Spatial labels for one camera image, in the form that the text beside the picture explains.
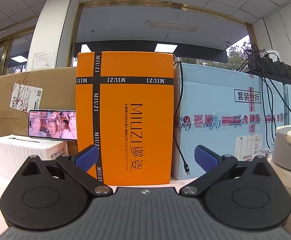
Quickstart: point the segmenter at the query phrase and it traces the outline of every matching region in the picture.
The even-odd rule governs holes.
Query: metal screw
[[[198,192],[198,189],[196,187],[193,187],[193,186],[186,186],[186,187],[182,188],[182,192],[186,195],[193,195],[193,194]]]
[[[109,188],[108,186],[98,186],[98,187],[96,187],[94,189],[94,191],[97,194],[105,195],[105,194],[108,194],[111,191],[111,188]]]

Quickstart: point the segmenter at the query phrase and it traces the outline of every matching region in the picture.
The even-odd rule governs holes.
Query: ceiling light
[[[11,59],[19,63],[26,62],[28,60],[27,58],[23,56],[12,57]]]
[[[91,52],[87,44],[81,45],[81,53]]]
[[[173,53],[178,45],[158,43],[154,52]]]

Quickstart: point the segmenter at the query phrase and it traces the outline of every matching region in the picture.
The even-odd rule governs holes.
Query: wall
[[[276,49],[280,60],[291,65],[291,3],[258,20],[253,27],[259,49]]]

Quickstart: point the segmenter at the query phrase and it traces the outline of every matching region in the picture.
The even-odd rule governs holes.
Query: luckin coffee box
[[[30,155],[38,155],[41,160],[54,160],[63,153],[68,153],[67,142],[13,134],[0,137],[0,176],[13,178]]]

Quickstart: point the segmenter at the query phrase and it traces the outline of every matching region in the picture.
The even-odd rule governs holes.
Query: phone screen
[[[76,141],[76,112],[30,111],[29,136]]]

